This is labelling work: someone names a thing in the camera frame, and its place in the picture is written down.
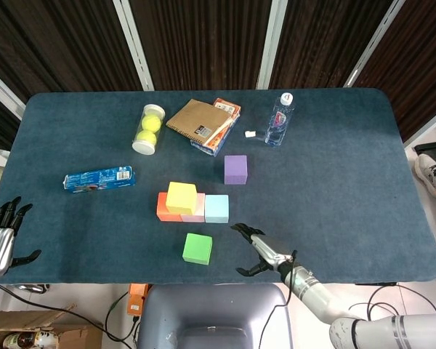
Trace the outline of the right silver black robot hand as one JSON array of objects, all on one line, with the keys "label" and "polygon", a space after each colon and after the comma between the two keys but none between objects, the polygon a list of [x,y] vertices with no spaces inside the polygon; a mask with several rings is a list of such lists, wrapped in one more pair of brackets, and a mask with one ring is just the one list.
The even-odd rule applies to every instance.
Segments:
[{"label": "right silver black robot hand", "polygon": [[231,226],[238,231],[244,239],[253,246],[259,255],[259,262],[250,269],[236,268],[235,270],[244,277],[253,277],[266,270],[279,273],[282,281],[293,270],[296,251],[290,252],[275,239],[266,235],[262,230],[250,227],[244,223]]}]

